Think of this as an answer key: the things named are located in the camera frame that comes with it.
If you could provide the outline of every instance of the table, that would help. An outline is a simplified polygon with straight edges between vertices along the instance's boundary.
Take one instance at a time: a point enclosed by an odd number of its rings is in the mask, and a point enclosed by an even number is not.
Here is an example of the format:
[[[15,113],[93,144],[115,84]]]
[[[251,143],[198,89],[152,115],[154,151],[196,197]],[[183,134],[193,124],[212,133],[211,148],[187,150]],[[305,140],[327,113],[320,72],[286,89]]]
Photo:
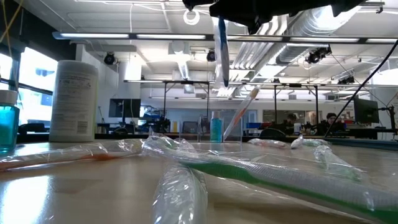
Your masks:
[[[17,154],[60,149],[74,143],[18,145]],[[195,143],[198,149],[239,152],[264,150],[251,144]],[[398,153],[334,146],[335,154],[362,167],[373,182],[398,186]],[[311,153],[268,149],[285,156]],[[170,161],[127,157],[112,161],[75,162],[0,175],[0,223],[151,223],[157,183]],[[248,189],[240,182],[206,175],[208,223],[361,223],[359,220]]]

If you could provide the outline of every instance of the bottle label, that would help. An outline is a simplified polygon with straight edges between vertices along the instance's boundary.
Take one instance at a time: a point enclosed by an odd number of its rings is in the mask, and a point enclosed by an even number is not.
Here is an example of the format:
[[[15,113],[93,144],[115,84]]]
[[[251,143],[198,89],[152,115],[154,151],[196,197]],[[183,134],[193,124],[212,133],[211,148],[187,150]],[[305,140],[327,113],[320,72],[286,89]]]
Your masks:
[[[60,72],[55,84],[50,132],[91,136],[96,105],[97,76]]]

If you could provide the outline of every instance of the blue liquid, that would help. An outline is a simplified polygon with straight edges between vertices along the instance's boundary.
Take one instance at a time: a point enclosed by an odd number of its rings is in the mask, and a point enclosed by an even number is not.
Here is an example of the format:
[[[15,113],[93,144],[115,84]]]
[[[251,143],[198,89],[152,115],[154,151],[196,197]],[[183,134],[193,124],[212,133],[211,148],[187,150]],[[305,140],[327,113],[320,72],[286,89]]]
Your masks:
[[[223,141],[223,121],[218,118],[211,119],[210,141],[211,142]]]
[[[19,108],[0,104],[0,151],[12,151],[18,134]]]

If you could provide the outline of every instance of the bottle cap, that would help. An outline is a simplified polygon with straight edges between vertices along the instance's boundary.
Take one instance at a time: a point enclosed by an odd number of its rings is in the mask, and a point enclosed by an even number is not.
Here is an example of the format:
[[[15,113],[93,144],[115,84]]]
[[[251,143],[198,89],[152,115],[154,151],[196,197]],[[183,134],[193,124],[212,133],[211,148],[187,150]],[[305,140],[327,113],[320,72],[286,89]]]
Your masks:
[[[220,112],[219,111],[213,111],[212,112],[212,117],[213,118],[220,118]]]
[[[12,90],[0,90],[0,103],[15,105],[18,93]]]

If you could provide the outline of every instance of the black cable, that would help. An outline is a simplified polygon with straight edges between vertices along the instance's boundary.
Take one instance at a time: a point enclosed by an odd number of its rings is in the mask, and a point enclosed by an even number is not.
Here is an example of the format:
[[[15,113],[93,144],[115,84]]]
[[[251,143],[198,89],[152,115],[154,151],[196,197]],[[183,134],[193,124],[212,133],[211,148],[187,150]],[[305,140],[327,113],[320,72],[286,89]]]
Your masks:
[[[390,52],[388,52],[387,56],[384,58],[384,60],[379,64],[379,66],[377,66],[377,68],[372,72],[372,74],[370,76],[368,76],[365,81],[359,86],[359,88],[355,91],[354,95],[347,101],[347,103],[344,105],[343,109],[341,109],[341,111],[338,113],[337,118],[339,118],[341,116],[341,114],[343,113],[343,111],[346,109],[346,107],[349,105],[349,103],[354,99],[354,97],[358,94],[358,92],[362,89],[363,86],[365,86],[365,84],[367,84],[367,82],[373,77],[374,74],[376,74],[380,68],[385,64],[385,62],[388,60],[388,58],[392,55],[392,53],[395,51],[396,47],[398,45],[398,40],[395,42],[394,46],[392,46]],[[328,131],[325,134],[325,137],[328,136],[331,127],[336,123],[337,119],[335,119],[333,121],[333,123],[330,125],[330,127],[328,128]]]
[[[347,71],[347,69],[345,69],[345,67],[337,60],[337,58],[335,58],[335,56],[332,54],[331,55],[335,60],[336,60],[336,62],[346,71],[346,73],[349,73],[348,71]],[[361,84],[355,77],[353,77],[354,78],[354,80],[358,83],[358,84]],[[381,101],[377,96],[375,96],[373,93],[371,93],[365,86],[363,87],[366,91],[368,91],[369,92],[369,94],[370,95],[372,95],[373,97],[375,97],[375,99],[377,99],[378,101],[380,101],[380,103],[382,103],[385,107],[388,107],[383,101]]]

